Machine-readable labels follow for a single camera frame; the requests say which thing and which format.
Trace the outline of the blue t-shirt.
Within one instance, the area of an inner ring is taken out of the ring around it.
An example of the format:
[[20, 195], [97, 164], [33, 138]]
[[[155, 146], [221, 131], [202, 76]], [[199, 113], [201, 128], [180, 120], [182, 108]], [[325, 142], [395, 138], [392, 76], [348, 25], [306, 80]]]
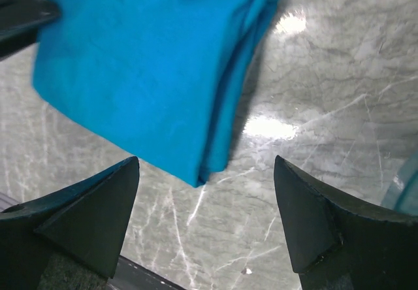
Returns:
[[203, 185], [228, 162], [246, 70], [279, 0], [53, 0], [33, 87], [127, 152]]

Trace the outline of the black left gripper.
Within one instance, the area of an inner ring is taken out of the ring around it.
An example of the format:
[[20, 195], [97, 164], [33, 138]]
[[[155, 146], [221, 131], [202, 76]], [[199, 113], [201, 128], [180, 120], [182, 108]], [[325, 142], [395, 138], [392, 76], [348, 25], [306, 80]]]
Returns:
[[34, 44], [38, 30], [60, 16], [51, 0], [1, 0], [1, 60]]

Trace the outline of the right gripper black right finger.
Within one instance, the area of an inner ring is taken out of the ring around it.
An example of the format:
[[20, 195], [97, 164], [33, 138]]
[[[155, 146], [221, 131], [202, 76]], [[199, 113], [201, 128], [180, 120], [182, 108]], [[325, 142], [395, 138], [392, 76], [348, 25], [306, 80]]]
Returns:
[[417, 288], [417, 216], [358, 199], [280, 156], [274, 187], [303, 289]]

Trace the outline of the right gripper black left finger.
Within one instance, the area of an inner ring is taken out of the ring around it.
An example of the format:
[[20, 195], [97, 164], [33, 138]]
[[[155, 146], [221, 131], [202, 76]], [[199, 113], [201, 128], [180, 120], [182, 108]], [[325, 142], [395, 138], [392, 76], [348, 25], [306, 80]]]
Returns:
[[105, 289], [139, 181], [137, 157], [1, 211], [2, 289]]

